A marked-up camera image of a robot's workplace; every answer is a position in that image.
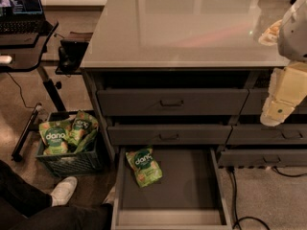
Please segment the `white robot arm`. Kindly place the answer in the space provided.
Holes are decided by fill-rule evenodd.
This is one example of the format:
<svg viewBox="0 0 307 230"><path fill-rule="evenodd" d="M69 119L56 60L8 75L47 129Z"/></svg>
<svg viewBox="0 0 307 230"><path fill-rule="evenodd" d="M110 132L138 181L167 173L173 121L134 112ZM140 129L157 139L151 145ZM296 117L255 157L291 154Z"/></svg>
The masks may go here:
<svg viewBox="0 0 307 230"><path fill-rule="evenodd" d="M258 42L276 45L279 55L290 61L283 69L273 69L269 96L260 116L263 125L276 127L307 97L307 0L296 0L281 20L261 34Z"/></svg>

